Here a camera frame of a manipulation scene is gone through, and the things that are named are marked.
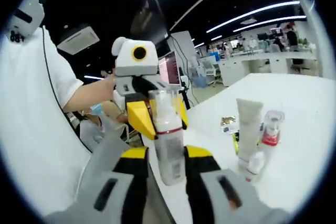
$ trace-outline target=foam pump bottle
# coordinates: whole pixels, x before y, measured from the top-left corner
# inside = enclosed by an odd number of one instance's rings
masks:
[[[157,132],[154,145],[160,175],[166,185],[175,185],[185,178],[182,120],[176,112],[177,92],[153,90],[149,95]]]

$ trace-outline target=face mask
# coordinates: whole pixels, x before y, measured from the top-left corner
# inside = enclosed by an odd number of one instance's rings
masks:
[[[99,115],[101,113],[101,103],[98,103],[91,107],[91,115]]]

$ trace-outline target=cable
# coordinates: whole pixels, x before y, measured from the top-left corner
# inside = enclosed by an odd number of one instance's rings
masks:
[[[63,112],[63,109],[62,109],[61,105],[60,105],[59,102],[58,102],[58,99],[57,99],[57,96],[56,96],[54,87],[53,87],[52,82],[51,82],[51,77],[50,77],[50,72],[49,72],[49,67],[48,67],[48,61],[47,61],[47,55],[46,55],[46,45],[45,45],[45,42],[44,42],[44,29],[43,29],[43,27],[42,27],[42,37],[43,37],[44,60],[45,60],[45,62],[46,62],[46,67],[47,67],[47,72],[48,72],[48,78],[49,78],[50,86],[51,86],[52,92],[53,92],[53,94],[54,94],[54,97],[55,97],[55,99],[56,99],[57,105],[58,105],[59,109]],[[68,117],[67,117],[64,113],[62,113],[62,114],[63,114],[63,116],[66,118],[66,120],[68,121],[68,123],[70,124],[70,126],[71,126],[73,132],[76,133],[75,128],[74,128],[73,125],[70,123],[70,120],[68,119]],[[90,153],[92,153],[92,151],[90,151],[90,149],[87,148],[87,146],[83,143],[82,139],[80,139],[80,137],[79,137],[78,139],[79,139],[79,141],[85,146],[85,148],[86,148]]]
[[[185,54],[184,54],[184,52],[183,52],[183,50],[182,50],[182,48],[181,48],[179,42],[178,42],[172,35],[171,35],[171,37],[172,37],[173,40],[176,41],[177,45],[179,46],[179,49],[180,49],[181,53],[183,54],[184,59],[185,59],[186,62],[187,62],[187,76],[188,76],[188,79],[189,79],[188,87],[187,87],[187,90],[188,90],[188,89],[189,89],[189,86],[190,86],[190,83],[191,83],[191,79],[190,79],[190,76],[189,76],[188,59],[187,59],[187,57],[185,56]],[[194,94],[193,86],[192,86],[192,85],[191,85],[190,90],[191,90],[191,94],[192,94],[193,97],[195,98],[196,102],[199,103],[199,101],[197,100],[197,98],[196,98],[196,96],[195,96],[195,94]]]
[[[191,102],[191,104],[193,105],[193,107],[195,107],[194,103],[191,100],[188,99],[188,101]]]

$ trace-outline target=desk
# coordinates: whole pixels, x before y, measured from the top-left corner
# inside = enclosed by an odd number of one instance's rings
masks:
[[[231,54],[231,57],[237,57],[237,56],[245,56],[245,55],[253,55],[253,54],[262,54],[265,51],[263,49],[257,49],[257,50],[250,50],[250,51],[243,51],[243,52],[234,52]]]
[[[188,110],[190,126],[184,131],[184,144],[208,149],[222,169],[239,173],[231,136],[220,127],[222,116],[238,116],[236,98],[263,102],[262,117],[272,109],[285,113],[281,142],[254,185],[268,206],[295,212],[319,182],[334,145],[336,82],[294,74],[249,74]],[[144,136],[143,140],[150,148],[150,165],[173,218],[177,224],[192,223],[186,182],[165,186],[154,143]]]
[[[271,73],[289,73],[291,59],[317,60],[315,53],[310,52],[272,52],[267,54],[254,54],[250,56],[231,57],[222,59],[219,64],[223,84],[231,86],[250,73],[249,63],[252,60],[270,61]]]

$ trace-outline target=fluorescent light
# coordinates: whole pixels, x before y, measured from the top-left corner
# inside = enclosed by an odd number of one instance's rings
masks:
[[[95,79],[95,80],[103,80],[104,78],[101,78],[101,77],[95,77],[95,76],[84,76],[84,78],[87,78],[87,79]]]
[[[221,38],[221,37],[222,37],[222,36],[219,35],[219,36],[217,36],[217,37],[215,37],[215,38],[212,38],[211,41],[213,41],[213,40],[215,40],[215,39],[219,39],[219,38]]]
[[[275,18],[275,19],[271,19],[271,20],[255,23],[255,24],[250,25],[250,26],[244,26],[242,28],[234,30],[233,32],[235,33],[237,31],[245,30],[247,28],[251,28],[251,27],[254,27],[254,26],[259,26],[259,25],[263,25],[263,24],[267,24],[267,23],[272,23],[272,22],[276,22],[276,21],[288,20],[288,19],[301,19],[301,18],[307,18],[307,16],[302,15],[302,16],[290,16],[290,17],[283,17],[283,18]]]
[[[202,45],[204,45],[204,42],[201,43],[201,44],[196,45],[195,48],[196,48],[196,47],[200,47],[200,46],[202,46]]]
[[[269,10],[269,9],[272,9],[272,8],[277,8],[277,7],[281,7],[281,6],[287,6],[287,5],[298,5],[300,4],[300,1],[290,1],[290,2],[283,2],[283,3],[279,3],[279,4],[274,4],[274,5],[269,5],[269,6],[266,6],[266,7],[263,7],[263,8],[260,8],[260,9],[256,9],[256,10],[253,10],[252,12],[249,12],[249,13],[245,13],[243,15],[240,15],[238,17],[235,17],[233,19],[230,19],[224,23],[221,23],[220,25],[218,26],[215,26],[214,28],[211,28],[210,30],[206,31],[206,33],[210,33],[211,31],[214,31],[222,26],[225,26],[233,21],[236,21],[236,20],[239,20],[241,18],[244,18],[244,17],[247,17],[249,15],[252,15],[254,13],[258,13],[258,12],[262,12],[264,10]]]
[[[309,12],[311,12],[311,10],[313,10],[314,5],[315,5],[315,0],[313,0],[313,3],[311,4],[311,6],[310,6],[310,8],[309,8]]]

